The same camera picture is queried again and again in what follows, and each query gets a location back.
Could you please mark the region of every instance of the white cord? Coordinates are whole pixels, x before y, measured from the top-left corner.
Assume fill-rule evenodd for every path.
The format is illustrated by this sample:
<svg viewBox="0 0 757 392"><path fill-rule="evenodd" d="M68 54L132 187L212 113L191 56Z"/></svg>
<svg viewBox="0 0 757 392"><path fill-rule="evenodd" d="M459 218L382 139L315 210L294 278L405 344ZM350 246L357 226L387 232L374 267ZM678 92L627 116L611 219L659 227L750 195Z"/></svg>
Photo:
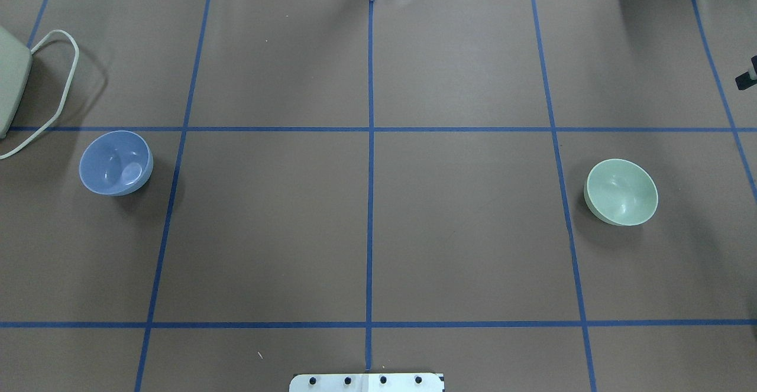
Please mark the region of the white cord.
<svg viewBox="0 0 757 392"><path fill-rule="evenodd" d="M68 40L71 41L71 44L73 44L73 62L71 63L71 71L68 73L68 80L66 80L65 88L63 88L63 96L60 97L60 104L57 106L57 111L52 115L51 119L49 119L44 125L37 129L35 133L32 133L32 135L29 136L26 141L22 142L18 147L14 148L10 152L0 155L0 160L3 160L3 158L8 158L11 155L14 155L15 153L18 153L19 151L24 149L24 147L29 145L31 141L34 141L35 138L40 136L40 134L43 133L46 128L50 127L50 125L52 125L60 116L60 113L63 112L63 106L66 103L66 98L68 98L68 89L71 87L71 80L73 80L73 72L76 71L76 64L79 63L79 45L76 44L76 41L67 32L63 30L53 30L50 31L45 37L43 37L43 39L38 44L36 44L35 47L32 48L32 55L48 41L52 34L55 33L65 34L65 36L68 37Z"/></svg>

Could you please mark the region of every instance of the gray table surface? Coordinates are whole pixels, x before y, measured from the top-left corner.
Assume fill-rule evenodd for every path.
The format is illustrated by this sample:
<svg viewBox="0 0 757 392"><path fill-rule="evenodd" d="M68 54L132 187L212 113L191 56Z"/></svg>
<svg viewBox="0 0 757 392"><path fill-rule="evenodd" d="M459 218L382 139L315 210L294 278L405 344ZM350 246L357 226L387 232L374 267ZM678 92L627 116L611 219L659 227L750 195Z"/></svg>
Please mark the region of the gray table surface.
<svg viewBox="0 0 757 392"><path fill-rule="evenodd" d="M0 163L0 390L754 390L757 0L0 0L82 58ZM71 56L35 55L10 150ZM93 195L83 150L154 152ZM628 158L646 224L582 183Z"/></svg>

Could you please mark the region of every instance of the white metal plate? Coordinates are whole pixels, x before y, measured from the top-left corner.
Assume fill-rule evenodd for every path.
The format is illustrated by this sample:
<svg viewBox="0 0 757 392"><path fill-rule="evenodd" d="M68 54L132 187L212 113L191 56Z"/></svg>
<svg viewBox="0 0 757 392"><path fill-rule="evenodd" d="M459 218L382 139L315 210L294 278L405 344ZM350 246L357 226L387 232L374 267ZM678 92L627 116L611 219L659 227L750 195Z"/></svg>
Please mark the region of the white metal plate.
<svg viewBox="0 0 757 392"><path fill-rule="evenodd" d="M444 392L444 375L434 373L362 373L297 375L289 392Z"/></svg>

